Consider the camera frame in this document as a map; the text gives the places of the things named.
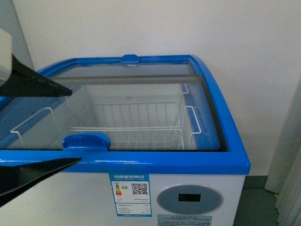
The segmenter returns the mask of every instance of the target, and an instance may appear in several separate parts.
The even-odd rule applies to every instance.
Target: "black plastic object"
[[[0,207],[42,180],[80,161],[81,158],[63,158],[20,166],[0,166]]]
[[[70,96],[68,89],[20,63],[12,56],[12,73],[0,87],[3,97],[63,97]]]

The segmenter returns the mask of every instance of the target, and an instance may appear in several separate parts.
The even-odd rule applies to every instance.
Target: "sticker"
[[[151,217],[149,175],[110,174],[117,216]]]
[[[158,226],[211,226],[212,216],[158,214]]]

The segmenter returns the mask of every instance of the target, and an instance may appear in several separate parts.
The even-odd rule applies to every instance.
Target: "white freezer body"
[[[118,217],[108,173],[58,173],[0,208],[3,226],[157,226],[158,214],[174,214],[157,197],[178,185],[207,186],[222,205],[204,216],[211,226],[232,226],[245,175],[150,174],[152,217]]]

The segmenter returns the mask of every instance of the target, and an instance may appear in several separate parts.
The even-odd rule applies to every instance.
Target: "blue plastic clip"
[[[137,56],[135,54],[127,54],[127,55],[124,55],[121,58],[120,63],[122,63],[122,64],[137,64],[137,63],[140,63],[140,58],[139,58],[139,56]]]
[[[79,133],[66,136],[63,148],[66,151],[105,152],[110,147],[110,138],[104,133]]]

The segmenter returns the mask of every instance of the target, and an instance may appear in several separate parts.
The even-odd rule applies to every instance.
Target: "glass lid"
[[[179,67],[184,74],[91,70],[52,78],[72,89],[70,97],[17,97],[3,106],[0,148],[62,150],[66,136],[91,132],[109,136],[110,151],[227,151],[201,75]]]

